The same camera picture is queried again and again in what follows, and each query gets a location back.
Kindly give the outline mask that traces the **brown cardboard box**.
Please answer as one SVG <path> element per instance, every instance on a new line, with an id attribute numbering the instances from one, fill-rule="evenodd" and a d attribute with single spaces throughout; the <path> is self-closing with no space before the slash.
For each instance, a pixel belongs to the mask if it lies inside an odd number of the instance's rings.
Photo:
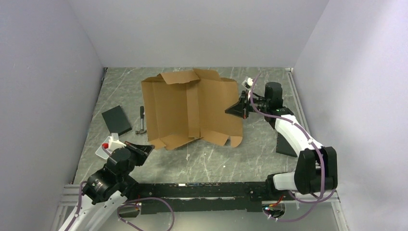
<path id="1" fill-rule="evenodd" d="M 197 139 L 239 146 L 242 119 L 225 113 L 239 100 L 238 83 L 215 70 L 160 73 L 141 82 L 148 142 L 173 150 Z"/>

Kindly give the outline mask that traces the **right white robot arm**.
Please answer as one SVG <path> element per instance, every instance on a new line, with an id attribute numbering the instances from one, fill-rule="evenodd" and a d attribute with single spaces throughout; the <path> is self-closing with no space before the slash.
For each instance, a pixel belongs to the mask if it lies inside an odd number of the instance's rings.
<path id="1" fill-rule="evenodd" d="M 252 92 L 251 78 L 243 83 L 237 103 L 225 110 L 227 114 L 246 119 L 250 112 L 259 113 L 279 138 L 289 146 L 290 155 L 297 158 L 293 172 L 269 175 L 265 193 L 271 200 L 276 200 L 284 191 L 296 191 L 301 194 L 324 193 L 335 190 L 337 179 L 337 153 L 332 147 L 325 147 L 299 124 L 294 113 L 283 105 L 280 83 L 268 82 L 265 92 L 260 96 Z"/>

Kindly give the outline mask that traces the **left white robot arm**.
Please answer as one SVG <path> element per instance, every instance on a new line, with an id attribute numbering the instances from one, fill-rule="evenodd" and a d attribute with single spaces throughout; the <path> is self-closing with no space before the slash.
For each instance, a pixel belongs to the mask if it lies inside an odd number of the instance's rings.
<path id="1" fill-rule="evenodd" d="M 80 183 L 78 201 L 61 231 L 97 231 L 125 202 L 138 196 L 138 182 L 130 172 L 142 166 L 154 145 L 125 142 L 108 154 L 101 169 Z"/>

